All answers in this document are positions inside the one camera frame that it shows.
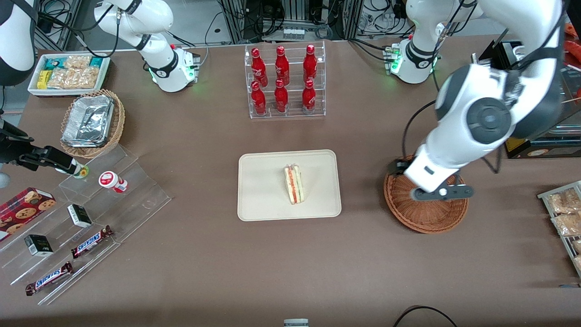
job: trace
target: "snickers bar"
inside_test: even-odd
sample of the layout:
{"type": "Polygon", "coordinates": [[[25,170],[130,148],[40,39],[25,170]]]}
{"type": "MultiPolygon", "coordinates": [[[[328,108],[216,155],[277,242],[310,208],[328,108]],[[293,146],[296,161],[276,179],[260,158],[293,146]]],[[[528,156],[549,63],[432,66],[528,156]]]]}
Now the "snickers bar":
{"type": "Polygon", "coordinates": [[[105,228],[101,229],[99,233],[93,235],[90,239],[82,242],[81,245],[72,249],[71,252],[73,253],[73,258],[76,259],[80,257],[82,253],[92,249],[111,234],[113,234],[113,231],[109,225],[105,226],[105,228]]]}
{"type": "Polygon", "coordinates": [[[70,262],[64,264],[64,266],[60,267],[59,269],[51,272],[50,274],[44,276],[43,278],[36,281],[36,283],[30,283],[26,286],[26,295],[31,296],[34,293],[40,291],[43,287],[50,283],[54,283],[57,279],[61,278],[62,276],[72,274],[73,273],[73,266],[70,262]]]}

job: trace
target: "sandwich slice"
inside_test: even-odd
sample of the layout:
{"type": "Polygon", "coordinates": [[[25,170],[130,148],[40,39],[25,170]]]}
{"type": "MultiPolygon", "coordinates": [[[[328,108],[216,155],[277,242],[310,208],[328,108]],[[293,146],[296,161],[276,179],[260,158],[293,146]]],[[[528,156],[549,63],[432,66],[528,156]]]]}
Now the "sandwich slice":
{"type": "Polygon", "coordinates": [[[304,201],[303,181],[300,178],[300,170],[297,165],[285,167],[286,188],[289,192],[290,203],[297,204],[304,201]]]}

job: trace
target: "white tray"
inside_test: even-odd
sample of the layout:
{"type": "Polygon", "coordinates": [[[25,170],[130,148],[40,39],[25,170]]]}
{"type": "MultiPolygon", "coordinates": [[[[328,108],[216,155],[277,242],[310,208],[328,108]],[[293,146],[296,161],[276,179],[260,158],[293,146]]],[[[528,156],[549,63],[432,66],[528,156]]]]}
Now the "white tray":
{"type": "Polygon", "coordinates": [[[337,157],[331,150],[245,154],[238,161],[238,217],[269,221],[336,217],[341,213],[337,157]],[[284,167],[300,166],[305,200],[292,205],[284,167]]]}
{"type": "Polygon", "coordinates": [[[85,94],[85,93],[89,93],[89,92],[99,91],[101,89],[101,87],[103,86],[103,82],[105,81],[105,76],[107,75],[107,70],[109,69],[109,63],[111,61],[111,58],[104,58],[103,62],[101,62],[101,67],[99,68],[99,74],[97,75],[97,81],[95,82],[95,87],[93,87],[93,88],[76,88],[73,90],[59,90],[59,89],[49,88],[49,89],[43,90],[43,89],[39,89],[37,87],[38,76],[40,75],[40,72],[42,71],[42,69],[46,65],[46,61],[48,59],[63,58],[63,57],[67,57],[70,55],[92,56],[89,52],[87,52],[87,53],[71,52],[71,53],[49,54],[49,55],[40,56],[40,58],[38,58],[37,65],[34,68],[33,78],[30,80],[30,83],[28,84],[28,91],[30,92],[30,94],[36,95],[38,97],[66,97],[66,96],[71,96],[71,95],[81,95],[81,94],[85,94]]]}

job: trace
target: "metal rack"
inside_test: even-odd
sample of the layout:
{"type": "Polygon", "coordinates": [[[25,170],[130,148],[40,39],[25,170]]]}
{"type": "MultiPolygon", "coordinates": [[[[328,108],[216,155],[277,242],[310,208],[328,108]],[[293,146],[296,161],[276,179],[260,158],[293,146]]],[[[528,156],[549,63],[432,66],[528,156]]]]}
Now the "metal rack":
{"type": "MultiPolygon", "coordinates": [[[[554,190],[551,190],[551,191],[548,191],[545,193],[541,193],[537,196],[537,198],[543,200],[543,203],[544,203],[545,207],[547,208],[549,215],[551,216],[551,222],[553,223],[553,225],[555,226],[555,228],[557,230],[559,229],[559,227],[555,223],[555,217],[557,217],[557,214],[555,214],[555,212],[553,211],[553,208],[549,204],[548,197],[552,194],[557,194],[557,193],[560,193],[563,191],[567,191],[569,189],[574,189],[575,193],[577,193],[577,196],[579,198],[581,198],[581,181],[567,184],[567,185],[559,187],[557,189],[554,189],[554,190]]],[[[576,256],[578,256],[580,254],[577,253],[577,251],[575,251],[575,248],[573,247],[572,243],[574,241],[581,239],[581,236],[562,236],[560,233],[558,233],[558,235],[559,235],[559,238],[561,239],[561,241],[563,241],[563,244],[565,245],[565,249],[567,250],[567,253],[569,254],[571,261],[573,261],[573,258],[575,258],[576,256]]],[[[581,269],[579,269],[579,267],[577,267],[577,265],[573,265],[573,266],[575,267],[575,270],[577,270],[577,274],[581,278],[581,269]]]]}

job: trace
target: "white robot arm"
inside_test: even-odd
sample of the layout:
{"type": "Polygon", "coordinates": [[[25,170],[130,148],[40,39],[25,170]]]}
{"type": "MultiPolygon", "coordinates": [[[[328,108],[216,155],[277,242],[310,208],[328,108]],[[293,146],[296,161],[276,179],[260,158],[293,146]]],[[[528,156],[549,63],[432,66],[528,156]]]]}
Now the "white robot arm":
{"type": "Polygon", "coordinates": [[[442,23],[478,18],[482,16],[482,9],[477,0],[408,0],[406,14],[414,22],[414,37],[393,44],[399,54],[392,58],[395,63],[390,72],[406,83],[418,84],[425,81],[432,70],[442,23]]]}
{"type": "Polygon", "coordinates": [[[34,0],[0,0],[0,86],[18,85],[33,71],[37,16],[34,0]]]}
{"type": "Polygon", "coordinates": [[[562,25],[561,0],[479,0],[479,6],[522,40],[530,65],[509,72],[467,65],[448,77],[435,103],[438,127],[404,171],[427,193],[509,136],[541,133],[559,116],[562,27],[554,27],[562,25]]]}
{"type": "Polygon", "coordinates": [[[111,0],[95,6],[99,27],[137,49],[149,65],[153,81],[166,92],[177,92],[197,81],[198,66],[190,52],[174,49],[161,34],[174,21],[162,0],[111,0]]]}

